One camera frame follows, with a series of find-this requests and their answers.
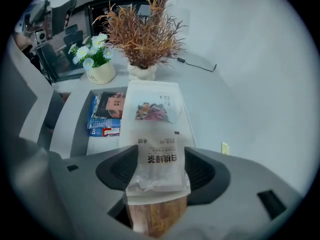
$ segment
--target wall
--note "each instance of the wall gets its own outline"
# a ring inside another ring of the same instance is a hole
[[[255,137],[242,156],[304,194],[319,166],[320,64],[299,16],[286,0],[171,3],[190,13],[187,49],[217,63],[247,115]]]

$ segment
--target white table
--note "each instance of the white table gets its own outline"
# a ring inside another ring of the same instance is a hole
[[[81,77],[60,113],[50,151],[57,152],[64,159],[70,157],[77,121],[91,90],[128,86],[126,58],[115,52],[111,62],[117,74],[111,82],[97,85],[90,82],[86,74]],[[226,142],[230,146],[230,154],[240,157],[253,137],[247,128],[245,115],[219,72],[205,71],[176,59],[172,59],[170,65],[158,66],[156,80],[179,84],[196,147],[221,152],[221,142]]]

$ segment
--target white flower pot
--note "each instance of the white flower pot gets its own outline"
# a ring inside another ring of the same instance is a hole
[[[154,81],[156,78],[157,65],[152,65],[147,69],[140,69],[128,63],[129,80],[148,80]]]
[[[111,62],[107,62],[101,66],[88,69],[85,72],[89,81],[97,85],[105,85],[116,76],[116,71]]]

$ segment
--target wooden floor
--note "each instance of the wooden floor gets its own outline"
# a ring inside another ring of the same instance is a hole
[[[145,204],[129,205],[133,231],[159,238],[183,216],[187,209],[187,197],[175,200]]]

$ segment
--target yellow tag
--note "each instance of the yellow tag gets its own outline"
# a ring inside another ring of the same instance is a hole
[[[225,142],[221,143],[221,153],[224,155],[229,155],[229,145]]]

